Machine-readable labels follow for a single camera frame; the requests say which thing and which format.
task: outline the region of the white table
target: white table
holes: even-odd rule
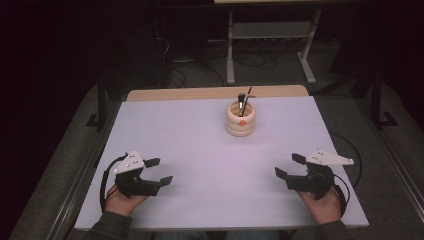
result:
[[[256,90],[259,96],[266,95],[267,88],[278,89],[253,87],[252,94]],[[309,155],[317,148],[335,153],[314,99],[304,92],[301,95],[251,98],[257,109],[256,128],[241,138],[225,129],[225,108],[237,94],[220,99],[123,103],[75,227],[88,229],[98,221],[103,171],[115,158],[134,149],[145,159],[161,158],[160,165],[145,169],[141,178],[157,181],[173,175],[174,179],[136,209],[133,228],[296,229],[314,225],[296,192],[288,190],[274,172],[279,167],[292,175],[306,175],[306,167],[291,160],[292,153]],[[343,221],[348,227],[367,226],[344,169],[338,166],[333,171],[351,188]],[[113,181],[111,173],[107,188]]]

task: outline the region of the person's hand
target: person's hand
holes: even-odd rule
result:
[[[144,202],[147,196],[131,196],[126,197],[122,194],[116,185],[113,185],[107,192],[105,211],[117,213],[126,217],[130,217],[134,209]]]
[[[318,225],[341,220],[341,205],[336,190],[332,187],[327,194],[315,200],[314,195],[308,192],[297,192],[305,203],[312,218]]]

